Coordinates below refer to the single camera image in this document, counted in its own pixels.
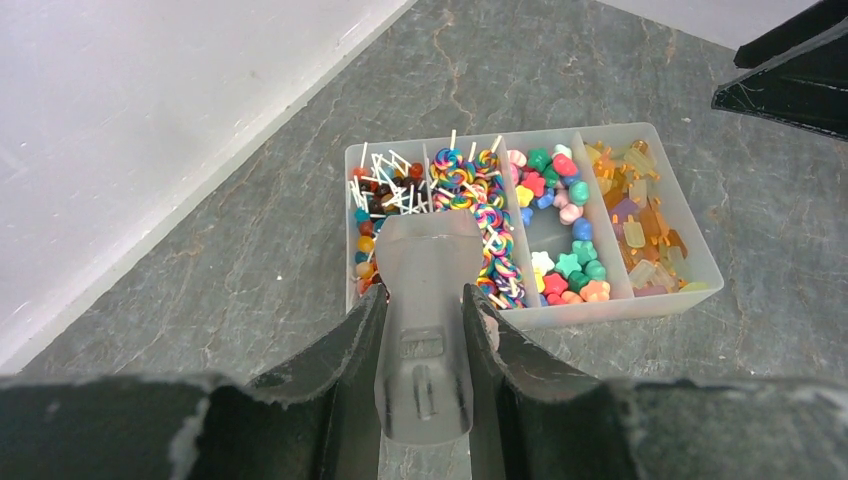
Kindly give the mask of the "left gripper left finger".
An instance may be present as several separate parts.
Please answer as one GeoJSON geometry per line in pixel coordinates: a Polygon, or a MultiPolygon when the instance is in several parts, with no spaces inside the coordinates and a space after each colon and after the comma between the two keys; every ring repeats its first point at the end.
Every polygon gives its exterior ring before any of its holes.
{"type": "Polygon", "coordinates": [[[374,384],[387,290],[372,286],[333,330],[245,386],[209,398],[189,479],[374,479],[374,384]]]}

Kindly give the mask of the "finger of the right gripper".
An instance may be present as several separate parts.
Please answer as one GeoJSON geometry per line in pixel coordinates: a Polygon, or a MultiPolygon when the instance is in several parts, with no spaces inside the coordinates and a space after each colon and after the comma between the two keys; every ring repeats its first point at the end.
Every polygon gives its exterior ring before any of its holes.
{"type": "Polygon", "coordinates": [[[753,69],[825,32],[847,18],[847,0],[821,0],[738,48],[740,69],[753,69]]]}
{"type": "Polygon", "coordinates": [[[721,85],[711,107],[847,139],[847,21],[721,85]]]}

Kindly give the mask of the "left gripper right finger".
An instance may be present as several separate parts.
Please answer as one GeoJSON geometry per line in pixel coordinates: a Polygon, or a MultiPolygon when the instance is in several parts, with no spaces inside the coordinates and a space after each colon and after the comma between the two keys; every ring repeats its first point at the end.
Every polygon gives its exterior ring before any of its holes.
{"type": "Polygon", "coordinates": [[[613,386],[560,360],[467,284],[475,479],[633,479],[613,386]]]}

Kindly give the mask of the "clear plastic scoop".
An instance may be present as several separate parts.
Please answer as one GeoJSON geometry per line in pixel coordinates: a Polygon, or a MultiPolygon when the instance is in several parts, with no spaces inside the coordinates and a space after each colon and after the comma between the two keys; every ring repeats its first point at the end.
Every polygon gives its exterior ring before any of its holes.
{"type": "Polygon", "coordinates": [[[462,297],[483,263],[467,210],[395,216],[376,242],[389,300],[374,385],[388,439],[427,446],[472,426],[473,387],[462,297]]]}

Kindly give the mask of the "clear compartment candy box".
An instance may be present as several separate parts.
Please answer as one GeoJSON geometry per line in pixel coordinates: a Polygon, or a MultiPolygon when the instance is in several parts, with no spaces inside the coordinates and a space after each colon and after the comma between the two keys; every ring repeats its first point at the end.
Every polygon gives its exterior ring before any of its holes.
{"type": "MultiPolygon", "coordinates": [[[[669,158],[665,152],[661,139],[654,125],[647,122],[635,122],[626,124],[610,124],[600,126],[560,128],[550,130],[533,130],[522,132],[508,132],[500,134],[501,144],[498,146],[498,155],[505,159],[508,150],[519,150],[526,153],[532,148],[549,147],[555,144],[567,144],[576,155],[575,162],[578,164],[581,176],[590,187],[591,198],[585,208],[587,221],[591,223],[593,230],[592,241],[599,254],[599,260],[607,271],[607,281],[611,284],[611,300],[601,303],[589,303],[578,306],[540,306],[540,301],[528,301],[528,307],[518,310],[507,310],[503,316],[519,329],[537,329],[549,327],[561,327],[569,324],[583,324],[599,321],[613,321],[626,319],[640,319],[650,317],[663,317],[683,313],[698,305],[710,296],[716,294],[724,287],[724,279],[718,265],[710,252],[706,240],[696,223],[695,217],[689,208],[687,200],[680,188],[676,176],[672,170],[669,158]],[[622,250],[619,248],[619,238],[615,232],[619,230],[619,224],[628,222],[629,216],[637,220],[639,214],[631,215],[630,210],[616,210],[619,222],[612,221],[613,207],[607,208],[602,200],[600,184],[594,173],[589,172],[590,159],[586,153],[586,143],[594,144],[602,142],[604,146],[619,147],[631,146],[635,141],[642,140],[647,144],[647,156],[655,161],[654,170],[659,179],[655,181],[655,187],[648,187],[648,192],[653,198],[656,194],[660,204],[655,208],[660,219],[670,224],[685,245],[688,252],[684,260],[683,276],[686,281],[693,281],[695,287],[680,287],[680,291],[635,296],[633,287],[629,281],[622,250]]],[[[400,141],[387,141],[370,144],[367,153],[370,155],[383,154],[389,156],[389,150],[393,150],[407,160],[430,160],[437,150],[449,145],[448,137],[422,138],[400,141]]],[[[354,201],[346,200],[346,309],[354,306],[360,294],[357,293],[353,275],[355,271],[355,254],[357,239],[359,236],[354,220],[354,201]]],[[[574,240],[571,226],[562,225],[558,216],[553,213],[553,206],[542,210],[533,206],[534,215],[529,226],[520,224],[517,229],[516,249],[519,265],[523,273],[528,273],[530,268],[531,253],[548,252],[553,259],[565,253],[567,247],[570,249],[574,240]]]]}

